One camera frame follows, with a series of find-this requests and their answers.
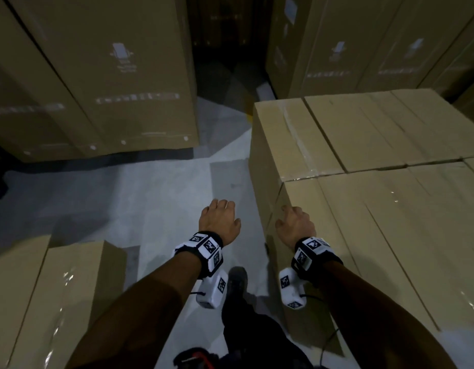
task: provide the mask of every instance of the black pants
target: black pants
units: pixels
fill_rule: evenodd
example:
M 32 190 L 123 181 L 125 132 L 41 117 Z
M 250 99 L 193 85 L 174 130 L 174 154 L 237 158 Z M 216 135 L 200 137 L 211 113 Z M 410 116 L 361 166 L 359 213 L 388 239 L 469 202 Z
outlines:
M 290 342 L 271 317 L 257 314 L 242 297 L 228 297 L 221 311 L 228 355 L 222 368 L 313 368 L 307 356 Z

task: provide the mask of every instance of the human arm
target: human arm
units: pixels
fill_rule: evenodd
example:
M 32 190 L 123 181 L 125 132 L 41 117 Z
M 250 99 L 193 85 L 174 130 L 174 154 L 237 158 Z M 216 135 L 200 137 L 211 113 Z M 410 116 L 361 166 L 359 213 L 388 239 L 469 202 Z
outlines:
M 199 231 L 216 233 L 226 246 L 240 233 L 235 203 L 213 200 Z M 66 369 L 153 369 L 201 272 L 196 255 L 181 252 L 121 295 L 86 332 Z
M 281 241 L 295 252 L 316 230 L 299 207 L 284 207 L 276 223 Z M 348 347 L 365 368 L 456 368 L 430 332 L 387 295 L 337 261 L 326 261 L 312 273 Z

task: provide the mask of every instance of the shoe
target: shoe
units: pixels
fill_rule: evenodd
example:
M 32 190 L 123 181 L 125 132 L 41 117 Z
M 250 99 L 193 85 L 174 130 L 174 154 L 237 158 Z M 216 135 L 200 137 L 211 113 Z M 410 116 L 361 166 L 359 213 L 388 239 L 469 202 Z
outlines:
M 247 272 L 244 267 L 234 266 L 228 272 L 228 287 L 227 287 L 227 298 L 228 297 L 243 297 L 247 291 Z

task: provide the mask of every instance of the black wrist strap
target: black wrist strap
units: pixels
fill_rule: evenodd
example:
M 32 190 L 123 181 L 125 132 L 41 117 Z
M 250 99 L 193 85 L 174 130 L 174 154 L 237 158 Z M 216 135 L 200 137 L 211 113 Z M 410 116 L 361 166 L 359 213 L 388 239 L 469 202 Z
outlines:
M 211 277 L 223 263 L 221 237 L 210 231 L 197 232 L 190 240 L 181 243 L 173 251 L 173 256 L 187 251 L 196 255 L 201 261 L 201 272 L 198 279 Z
M 296 243 L 291 266 L 301 279 L 314 284 L 322 265 L 328 261 L 343 264 L 341 259 L 334 254 L 329 243 L 322 238 L 309 237 L 302 238 Z

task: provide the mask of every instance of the wire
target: wire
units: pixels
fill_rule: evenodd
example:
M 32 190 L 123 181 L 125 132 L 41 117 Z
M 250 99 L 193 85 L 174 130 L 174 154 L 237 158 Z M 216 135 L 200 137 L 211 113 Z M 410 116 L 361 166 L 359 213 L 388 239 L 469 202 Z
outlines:
M 312 299 L 317 299 L 320 302 L 326 303 L 323 299 L 320 297 L 316 297 L 315 295 L 309 295 L 309 294 L 300 294 L 300 297 L 307 297 L 307 298 L 312 298 Z
M 339 330 L 339 328 L 336 329 L 336 330 L 333 332 L 333 334 L 331 334 L 331 335 L 329 336 L 329 338 L 327 339 L 326 343 L 324 343 L 324 346 L 322 347 L 322 352 L 320 353 L 319 368 L 323 367 L 323 366 L 322 366 L 322 356 L 324 355 L 324 351 L 325 351 L 327 345 L 329 344 L 329 342 L 332 341 L 332 338 L 334 338 L 334 336 L 336 335 L 336 333 L 338 332 L 338 330 Z

